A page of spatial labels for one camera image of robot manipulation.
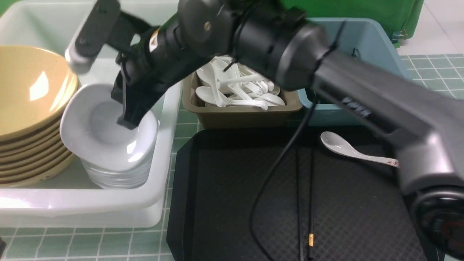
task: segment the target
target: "white basin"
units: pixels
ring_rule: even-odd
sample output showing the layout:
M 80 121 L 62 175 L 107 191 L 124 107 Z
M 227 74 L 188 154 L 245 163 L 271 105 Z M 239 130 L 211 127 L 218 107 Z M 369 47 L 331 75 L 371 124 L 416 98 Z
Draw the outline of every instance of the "white basin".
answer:
M 23 0 L 0 18 L 0 45 L 32 45 L 61 55 L 93 7 L 92 0 Z M 169 19 L 176 1 L 122 0 L 122 9 L 152 25 Z M 104 47 L 91 71 L 79 77 L 113 83 L 116 51 Z M 0 227 L 150 227 L 161 219 L 179 107 L 178 83 L 153 107 L 160 120 L 148 181 L 136 189 L 100 189 L 76 160 L 57 177 L 30 188 L 0 189 Z

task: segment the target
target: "yellow plate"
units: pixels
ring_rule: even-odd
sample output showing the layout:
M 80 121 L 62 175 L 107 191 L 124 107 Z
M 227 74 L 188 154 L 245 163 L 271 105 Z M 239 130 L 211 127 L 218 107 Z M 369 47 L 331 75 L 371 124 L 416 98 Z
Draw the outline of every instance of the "yellow plate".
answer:
M 39 166 L 35 168 L 27 168 L 27 170 L 22 170 L 21 172 L 16 171 L 16 174 L 13 174 L 13 175 L 0 175 L 0 183 L 29 178 L 29 177 L 38 175 L 39 173 L 42 173 L 46 171 L 47 169 L 55 166 L 56 164 L 64 160 L 65 158 L 64 155 L 66 155 L 67 153 L 70 153 L 70 151 L 67 150 L 66 147 L 63 147 L 63 148 L 64 149 L 57 150 L 54 153 L 53 157 L 49 157 L 48 161 L 43 162 L 42 164 L 40 164 Z
M 44 155 L 44 157 L 40 160 L 32 162 L 31 164 L 24 165 L 15 169 L 8 169 L 8 170 L 0 170 L 0 178 L 4 178 L 6 176 L 16 177 L 23 175 L 24 173 L 29 173 L 30 171 L 37 174 L 37 171 L 43 170 L 44 166 L 53 162 L 57 159 L 57 157 L 63 153 L 68 151 L 68 149 L 61 143 L 61 146 L 49 155 Z
M 0 171 L 8 171 L 8 170 L 15 170 L 17 168 L 29 166 L 29 167 L 37 167 L 41 166 L 44 163 L 47 163 L 48 157 L 52 155 L 56 155 L 55 153 L 64 147 L 63 142 L 59 140 L 55 144 L 52 144 L 50 147 L 42 147 L 42 151 L 39 153 L 32 155 L 31 157 L 27 157 L 21 160 L 13 161 L 13 162 L 6 162 L 0 164 Z
M 12 161 L 22 160 L 27 157 L 31 157 L 46 148 L 49 148 L 53 144 L 57 143 L 61 140 L 61 136 L 59 134 L 59 129 L 50 133 L 50 135 L 46 136 L 43 139 L 40 139 L 36 142 L 28 144 L 23 147 L 19 147 L 14 150 L 8 150 L 6 152 L 0 152 L 0 163 L 7 163 Z
M 51 168 L 45 170 L 44 172 L 36 176 L 30 177 L 30 178 L 26 178 L 23 180 L 16 180 L 12 183 L 11 182 L 10 183 L 0 182 L 0 188 L 29 186 L 29 185 L 42 182 L 44 180 L 47 180 L 49 178 L 52 178 L 58 175 L 63 170 L 65 170 L 69 165 L 71 165 L 74 159 L 76 159 L 76 156 L 72 154 L 70 151 L 64 155 L 66 157 L 64 160 L 52 166 Z
M 59 124 L 61 122 L 61 115 L 56 121 L 53 121 L 52 123 L 48 124 L 44 128 L 35 131 L 31 135 L 19 137 L 17 139 L 7 141 L 7 142 L 0 142 L 0 155 L 10 155 L 9 153 L 12 150 L 18 150 L 24 146 L 28 146 L 31 143 L 35 143 L 41 139 L 47 138 L 50 135 L 53 135 L 53 133 L 59 133 Z
M 63 56 L 33 46 L 0 46 L 0 75 L 0 141 L 51 122 L 79 86 Z

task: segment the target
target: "white bowl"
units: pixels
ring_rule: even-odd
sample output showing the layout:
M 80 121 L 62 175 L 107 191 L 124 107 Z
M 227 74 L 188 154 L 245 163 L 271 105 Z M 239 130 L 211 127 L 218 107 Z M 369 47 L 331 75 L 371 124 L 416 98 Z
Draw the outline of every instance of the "white bowl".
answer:
M 60 135 L 79 158 L 109 171 L 124 172 L 152 151 L 158 121 L 149 111 L 134 130 L 119 126 L 116 121 L 123 107 L 111 99 L 112 88 L 111 84 L 89 84 L 79 89 L 64 111 Z
M 133 189 L 147 181 L 152 157 L 153 154 L 150 153 L 139 165 L 123 172 L 109 171 L 85 160 L 81 161 L 89 178 L 99 187 L 104 189 Z

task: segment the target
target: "cable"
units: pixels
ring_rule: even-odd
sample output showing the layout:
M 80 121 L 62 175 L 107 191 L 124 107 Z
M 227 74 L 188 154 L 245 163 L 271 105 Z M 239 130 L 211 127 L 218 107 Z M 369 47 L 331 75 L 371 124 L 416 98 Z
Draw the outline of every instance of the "cable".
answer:
M 346 20 L 344 20 L 342 22 L 342 24 L 340 25 L 340 27 L 338 28 L 338 32 L 335 36 L 335 40 L 334 42 L 330 45 L 329 47 L 329 50 L 327 52 L 325 52 L 322 57 L 320 57 L 317 61 L 316 61 L 316 64 L 314 66 L 314 70 L 313 72 L 309 75 L 309 82 L 310 82 L 310 85 L 309 86 L 312 86 L 313 82 L 314 82 L 314 78 L 315 78 L 315 75 L 316 75 L 316 71 L 317 69 L 319 69 L 319 67 L 321 66 L 322 62 L 324 61 L 324 59 L 330 55 L 331 52 L 333 52 L 335 49 L 337 49 L 338 47 L 338 39 L 340 38 L 341 34 L 342 34 L 342 31 L 343 29 L 345 28 L 345 25 L 346 25 Z M 311 105 L 311 107 L 306 111 L 303 119 L 301 120 L 298 128 L 296 129 L 295 133 L 293 134 L 293 136 L 291 137 L 290 141 L 288 141 L 287 145 L 284 147 L 284 149 L 282 150 L 282 152 L 280 153 L 280 155 L 277 157 L 276 161 L 274 162 L 274 164 L 272 165 L 272 167 L 269 169 L 269 172 L 266 176 L 266 179 L 264 180 L 264 183 L 261 185 L 261 187 L 259 188 L 259 191 L 258 191 L 258 194 L 256 195 L 254 201 L 253 201 L 253 205 L 251 207 L 251 211 L 250 211 L 250 215 L 248 216 L 248 230 L 251 234 L 251 237 L 253 239 L 253 241 L 255 242 L 255 244 L 257 244 L 258 248 L 261 250 L 261 252 L 263 252 L 263 254 L 267 257 L 267 259 L 269 261 L 275 261 L 271 255 L 267 252 L 267 250 L 263 247 L 263 245 L 261 244 L 261 242 L 258 240 L 258 237 L 256 236 L 255 232 L 254 232 L 254 229 L 253 229 L 253 217 L 255 215 L 255 211 L 256 211 L 256 207 L 258 205 L 258 202 L 259 202 L 259 199 L 262 197 L 263 193 L 264 193 L 264 190 L 267 186 L 267 183 L 269 183 L 269 181 L 271 180 L 271 177 L 272 175 L 274 174 L 274 172 L 277 170 L 277 167 L 280 165 L 280 163 L 282 162 L 282 160 L 284 159 L 285 155 L 287 154 L 287 152 L 290 150 L 290 148 L 292 147 L 293 143 L 295 143 L 296 139 L 298 139 L 298 137 L 300 136 L 301 134 L 301 131 L 303 130 L 303 128 L 308 125 L 309 123 L 309 120 L 311 120 L 311 117 L 313 116 L 314 114 L 314 111 L 316 110 L 316 106 L 319 102 L 319 97 L 317 95 L 314 96 L 314 99 L 313 99 L 313 104 Z
M 313 116 L 314 111 L 316 109 L 316 105 L 317 105 L 318 102 L 319 102 L 319 98 L 317 96 L 315 96 L 314 100 L 313 100 L 313 104 L 306 111 L 306 113 L 305 113 L 305 115 L 303 117 L 303 120 L 300 122 L 298 128 L 296 129 L 295 133 L 291 137 L 290 141 L 288 141 L 287 145 L 284 147 L 284 149 L 282 150 L 280 155 L 277 157 L 277 160 L 274 162 L 272 167 L 269 169 L 269 172 L 268 172 L 268 174 L 266 176 L 266 179 L 264 180 L 264 183 L 261 185 L 261 188 L 259 189 L 259 192 L 258 192 L 255 200 L 253 201 L 253 206 L 251 207 L 251 212 L 250 212 L 250 216 L 249 216 L 249 220 L 248 220 L 249 231 L 251 233 L 251 237 L 253 238 L 255 243 L 258 245 L 259 249 L 263 252 L 263 254 L 269 259 L 269 261 L 274 261 L 274 259 L 271 257 L 271 255 L 267 252 L 267 250 L 263 247 L 261 242 L 258 240 L 258 237 L 256 236 L 256 234 L 254 232 L 254 229 L 253 229 L 253 217 L 255 215 L 256 207 L 258 205 L 259 199 L 261 198 L 261 196 L 264 193 L 264 189 L 266 188 L 267 183 L 269 183 L 269 181 L 271 180 L 271 177 L 274 174 L 274 172 L 276 171 L 277 167 L 280 165 L 280 163 L 284 159 L 284 156 L 290 150 L 293 143 L 295 143 L 296 139 L 298 139 L 298 137 L 301 134 L 301 131 L 308 124 L 309 120 Z

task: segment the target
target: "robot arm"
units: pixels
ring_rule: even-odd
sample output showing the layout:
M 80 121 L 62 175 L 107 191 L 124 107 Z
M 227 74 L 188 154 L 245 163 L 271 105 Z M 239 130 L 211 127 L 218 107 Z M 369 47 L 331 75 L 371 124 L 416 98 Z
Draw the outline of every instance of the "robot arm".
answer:
M 131 46 L 135 34 L 141 41 Z M 85 73 L 105 44 L 119 51 L 111 96 L 124 106 L 118 123 L 129 129 L 215 55 L 230 55 L 284 90 L 312 87 L 396 148 L 402 193 L 423 195 L 412 209 L 416 226 L 464 259 L 464 102 L 329 52 L 324 30 L 278 0 L 180 0 L 161 27 L 121 12 L 117 0 L 98 0 L 65 57 Z M 311 86 L 313 77 L 325 84 Z

